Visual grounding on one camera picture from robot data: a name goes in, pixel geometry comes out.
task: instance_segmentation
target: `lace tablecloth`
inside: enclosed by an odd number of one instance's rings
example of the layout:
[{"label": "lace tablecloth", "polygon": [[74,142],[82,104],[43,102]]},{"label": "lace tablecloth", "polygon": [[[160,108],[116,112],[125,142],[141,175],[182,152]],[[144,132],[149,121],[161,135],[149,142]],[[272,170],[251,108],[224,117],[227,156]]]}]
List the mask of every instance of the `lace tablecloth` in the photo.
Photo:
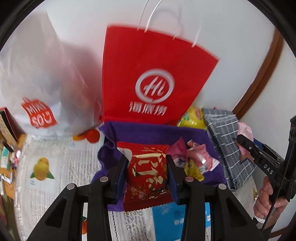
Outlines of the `lace tablecloth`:
[{"label": "lace tablecloth", "polygon": [[[73,141],[71,137],[58,140],[37,141],[28,135],[19,163],[15,188],[15,216],[18,232],[25,241],[45,211],[59,193],[69,183],[77,186],[87,185],[94,174],[101,169],[97,153],[104,142],[91,144],[87,140]],[[30,178],[37,160],[46,157],[49,170],[54,179],[39,181]],[[256,186],[252,176],[234,195],[253,215],[253,188]],[[87,205],[83,210],[87,216]],[[151,208],[133,212],[109,212],[109,222],[113,241],[155,241],[154,222]],[[206,241],[210,241],[210,227],[205,231]]]}]

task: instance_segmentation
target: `purple fabric box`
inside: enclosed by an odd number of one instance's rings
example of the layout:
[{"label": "purple fabric box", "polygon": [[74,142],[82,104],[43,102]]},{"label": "purple fabric box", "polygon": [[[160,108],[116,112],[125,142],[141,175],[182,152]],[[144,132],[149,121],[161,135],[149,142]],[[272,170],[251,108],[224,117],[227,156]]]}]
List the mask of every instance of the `purple fabric box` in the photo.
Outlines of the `purple fabric box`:
[{"label": "purple fabric box", "polygon": [[[201,129],[176,127],[166,125],[127,123],[127,122],[108,122],[104,124],[100,130],[105,134],[105,142],[98,152],[98,160],[102,165],[92,182],[102,176],[107,175],[111,167],[117,165],[121,152],[116,148],[116,142],[130,142],[138,144],[167,144],[172,145],[183,138],[187,143],[190,140],[199,144],[206,144],[208,153],[219,160],[206,131]],[[204,184],[216,186],[220,183],[227,185],[226,179],[223,176],[221,164],[213,171],[203,174],[205,179]],[[123,200],[121,199],[117,205],[109,205],[109,211],[124,211]]]}]

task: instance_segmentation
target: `plaid cloth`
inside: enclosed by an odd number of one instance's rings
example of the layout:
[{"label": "plaid cloth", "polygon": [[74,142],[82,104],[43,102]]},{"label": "plaid cloth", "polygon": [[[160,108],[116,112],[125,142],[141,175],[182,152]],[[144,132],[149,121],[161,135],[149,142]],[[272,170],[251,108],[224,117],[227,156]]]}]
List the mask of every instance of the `plaid cloth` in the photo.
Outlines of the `plaid cloth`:
[{"label": "plaid cloth", "polygon": [[231,111],[202,109],[207,124],[207,132],[223,167],[228,188],[238,190],[249,178],[254,165],[249,161],[240,161],[240,151],[235,144],[238,119]]}]

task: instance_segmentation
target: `white plastic bag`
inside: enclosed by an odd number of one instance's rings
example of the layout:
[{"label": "white plastic bag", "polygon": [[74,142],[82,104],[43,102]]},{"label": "white plastic bag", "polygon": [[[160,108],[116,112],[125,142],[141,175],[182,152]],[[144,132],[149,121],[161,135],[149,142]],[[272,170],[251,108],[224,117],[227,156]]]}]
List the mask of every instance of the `white plastic bag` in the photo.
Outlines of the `white plastic bag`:
[{"label": "white plastic bag", "polygon": [[46,13],[29,15],[6,42],[0,86],[12,116],[36,137],[80,134],[97,124],[102,109]]}]

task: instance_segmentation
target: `yellow snack bag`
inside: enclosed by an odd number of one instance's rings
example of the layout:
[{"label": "yellow snack bag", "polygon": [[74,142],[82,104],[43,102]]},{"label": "yellow snack bag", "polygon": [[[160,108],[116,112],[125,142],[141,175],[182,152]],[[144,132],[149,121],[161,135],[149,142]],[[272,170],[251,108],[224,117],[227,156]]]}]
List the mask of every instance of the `yellow snack bag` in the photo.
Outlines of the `yellow snack bag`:
[{"label": "yellow snack bag", "polygon": [[200,108],[190,106],[177,124],[178,127],[206,129],[203,113]]},{"label": "yellow snack bag", "polygon": [[188,162],[186,162],[184,171],[187,176],[191,176],[200,182],[205,179],[205,177],[202,174],[200,174],[200,171],[198,167],[195,165],[194,161],[191,159],[189,159]]}]

